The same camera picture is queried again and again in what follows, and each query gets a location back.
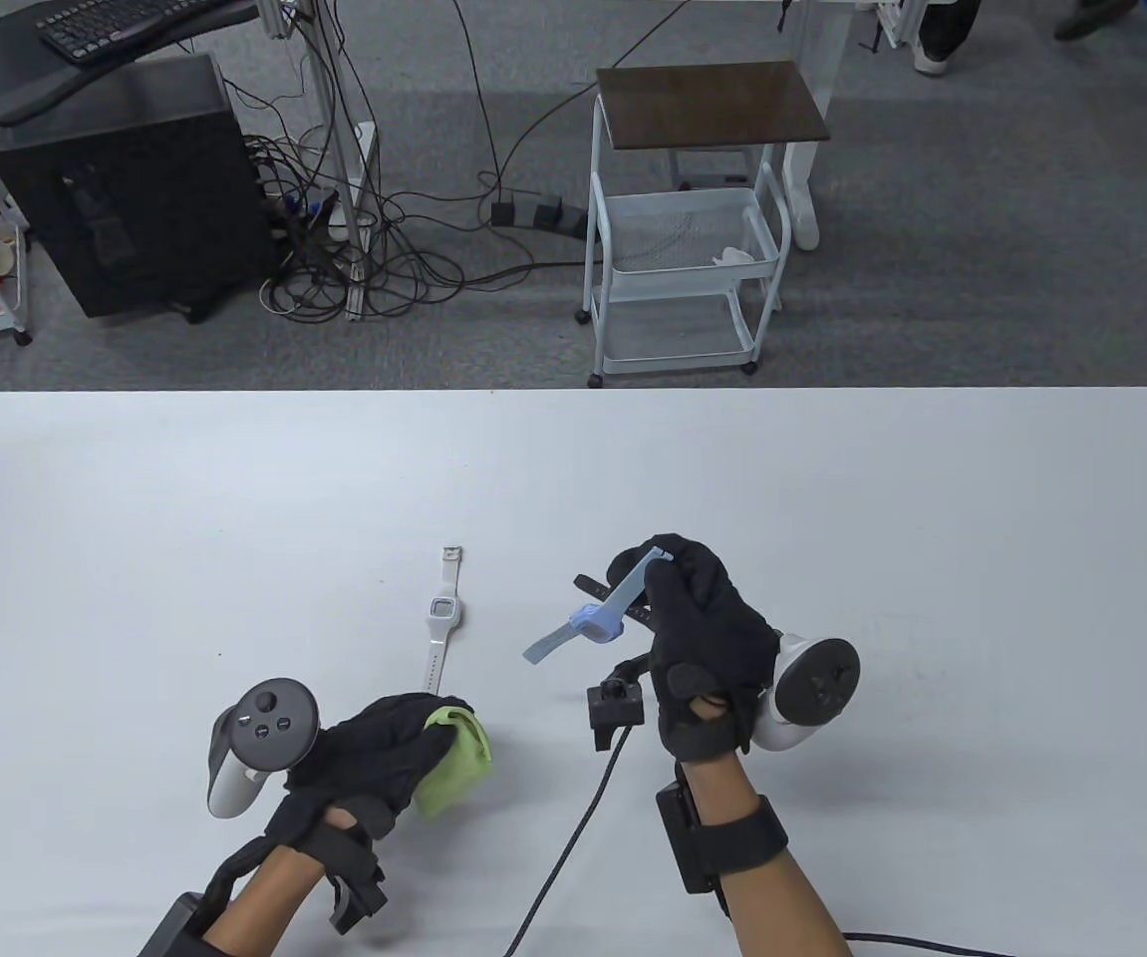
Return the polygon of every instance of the white watch strap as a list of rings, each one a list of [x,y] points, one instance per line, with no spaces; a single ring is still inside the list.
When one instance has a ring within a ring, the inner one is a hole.
[[[462,566],[462,546],[451,545],[444,548],[440,565],[440,597],[459,597],[459,569]],[[428,618],[431,632],[431,647],[427,655],[427,675],[422,680],[422,690],[431,694],[440,693],[440,672],[444,670],[444,653],[448,647],[450,635],[453,633],[454,621]]]
[[[446,545],[440,557],[440,594],[459,596],[459,569],[462,566],[462,546]]]

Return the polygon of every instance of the forearm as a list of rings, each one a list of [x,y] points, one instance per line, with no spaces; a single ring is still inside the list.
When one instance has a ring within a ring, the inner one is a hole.
[[[326,811],[326,824],[349,828],[353,816]],[[312,888],[326,876],[320,862],[291,847],[278,847],[259,865],[245,889],[205,931],[204,942],[231,957],[271,957],[284,929]]]
[[[702,824],[755,812],[759,796],[735,753],[684,767]],[[741,957],[851,957],[838,926],[790,851],[719,879]]]

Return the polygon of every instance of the green cloth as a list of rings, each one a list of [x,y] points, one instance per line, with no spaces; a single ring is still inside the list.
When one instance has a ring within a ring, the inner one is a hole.
[[[490,737],[471,711],[453,706],[439,708],[431,711],[423,728],[431,725],[450,725],[459,733],[450,753],[414,789],[414,803],[423,817],[436,817],[462,801],[492,771]]]

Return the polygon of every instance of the hand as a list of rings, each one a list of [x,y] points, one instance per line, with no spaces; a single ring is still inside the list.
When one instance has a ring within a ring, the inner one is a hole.
[[[327,824],[345,820],[338,811],[353,820],[350,833],[368,841],[384,838],[414,788],[453,747],[458,731],[426,728],[434,710],[450,705],[469,708],[459,698],[426,693],[379,698],[319,733],[307,756],[290,769],[289,794],[268,824],[268,838],[295,847],[322,817]]]
[[[678,535],[657,535],[622,552],[606,574],[610,586],[655,545],[673,555],[650,562],[642,598],[655,630],[649,672],[663,746],[682,762],[748,750],[756,703],[772,684],[778,635],[741,600],[715,552]]]

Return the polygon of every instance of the white sneaker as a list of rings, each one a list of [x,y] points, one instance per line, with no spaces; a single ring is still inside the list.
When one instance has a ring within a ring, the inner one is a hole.
[[[946,70],[950,69],[950,60],[933,60],[928,56],[928,50],[923,49],[923,45],[919,41],[919,38],[914,39],[914,69],[916,69],[923,77],[943,77]]]

